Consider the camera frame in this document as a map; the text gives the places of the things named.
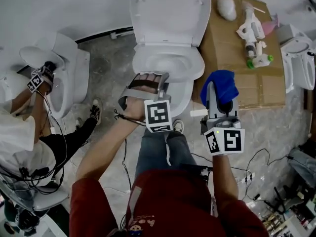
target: green cap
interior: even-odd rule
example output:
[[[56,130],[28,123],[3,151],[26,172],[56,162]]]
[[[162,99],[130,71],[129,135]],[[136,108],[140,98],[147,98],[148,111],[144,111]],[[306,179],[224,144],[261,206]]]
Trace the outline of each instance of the green cap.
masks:
[[[247,67],[250,68],[250,69],[254,69],[255,68],[255,66],[252,63],[252,60],[247,60]]]
[[[268,61],[273,61],[273,60],[274,60],[273,56],[272,55],[268,55]]]

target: gray floor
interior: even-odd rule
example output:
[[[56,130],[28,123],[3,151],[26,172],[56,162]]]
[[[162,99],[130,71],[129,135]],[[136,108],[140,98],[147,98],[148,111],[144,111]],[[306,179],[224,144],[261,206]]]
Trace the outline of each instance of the gray floor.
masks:
[[[124,87],[134,77],[132,59],[135,45],[134,35],[121,37],[117,40],[103,37],[79,45],[80,49],[91,53],[89,89],[85,101],[74,105],[69,114],[64,117],[66,132],[69,133],[74,130],[77,117],[81,117],[83,120],[88,117],[93,98],[102,99],[103,113],[102,123],[94,130],[90,137],[90,143],[82,147],[72,158],[72,161],[67,163],[65,186],[71,187],[82,157],[115,121],[114,109],[119,110],[117,100]],[[199,133],[201,117],[191,116],[192,110],[199,109],[203,109],[203,106],[191,102],[180,117],[186,126],[184,133],[191,152],[211,160],[206,142]],[[303,91],[299,88],[286,96],[286,107],[284,108],[242,111],[240,116],[242,126],[246,130],[245,151],[243,154],[230,156],[231,165],[234,167],[245,169],[255,152],[262,148],[270,151],[270,160],[281,158],[288,154],[291,148],[304,143],[307,139],[310,115],[303,110]],[[131,180],[134,180],[143,132],[144,128],[139,127],[127,139],[125,163]],[[122,166],[123,149],[124,145],[100,180],[117,221],[120,221],[125,214],[130,193],[127,176]],[[199,165],[211,165],[204,159],[198,157],[195,159]],[[286,159],[277,161],[270,166],[266,165],[267,160],[268,154],[262,151],[249,166],[250,171],[254,173],[252,184],[248,189],[248,195],[251,198],[260,193],[261,198],[272,200],[274,186],[281,188],[284,184],[291,183],[294,171],[291,170]],[[239,198],[242,199],[246,189],[246,185],[242,182],[245,178],[245,171],[233,170],[233,172],[238,181]],[[210,180],[211,192],[213,191],[212,186],[213,183]],[[266,213],[266,207],[262,202],[252,202],[248,197],[244,201],[258,215]]]

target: wrist strap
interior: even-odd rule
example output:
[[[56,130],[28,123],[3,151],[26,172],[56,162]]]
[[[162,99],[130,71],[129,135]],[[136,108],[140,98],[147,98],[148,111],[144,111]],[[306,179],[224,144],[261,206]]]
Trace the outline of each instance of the wrist strap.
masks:
[[[141,122],[141,121],[138,121],[138,120],[135,120],[135,119],[132,119],[132,118],[128,118],[128,117],[124,116],[123,114],[118,113],[117,109],[114,109],[114,113],[116,114],[115,117],[114,117],[116,120],[121,118],[121,119],[127,120],[129,122],[132,122],[132,123],[135,123],[135,124],[138,124],[138,125],[141,125],[141,126],[146,126],[146,123],[144,123],[144,122]]]

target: blue towel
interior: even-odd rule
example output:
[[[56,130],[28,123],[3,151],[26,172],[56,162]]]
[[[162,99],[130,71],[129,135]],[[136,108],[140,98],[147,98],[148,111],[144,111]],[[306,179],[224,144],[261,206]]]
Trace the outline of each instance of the blue towel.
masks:
[[[226,104],[237,97],[239,92],[235,86],[234,76],[234,72],[228,70],[217,70],[211,73],[200,94],[204,106],[206,106],[207,86],[211,81],[215,84],[221,104]]]

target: sneaker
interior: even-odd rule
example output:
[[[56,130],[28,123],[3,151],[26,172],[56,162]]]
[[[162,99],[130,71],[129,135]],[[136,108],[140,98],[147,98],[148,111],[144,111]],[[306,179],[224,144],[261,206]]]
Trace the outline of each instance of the sneaker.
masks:
[[[80,127],[82,127],[82,125],[83,125],[82,119],[81,119],[81,118],[77,118],[77,119],[76,119],[76,131],[77,131]]]
[[[173,122],[173,130],[174,130],[175,132],[179,132],[179,133],[182,133],[182,134],[183,134],[183,131],[184,131],[184,124],[183,124],[182,120],[176,119],[176,120]]]
[[[96,98],[93,100],[92,109],[90,110],[90,117],[97,120],[97,125],[101,123],[101,114],[102,114],[102,102],[101,99]]]

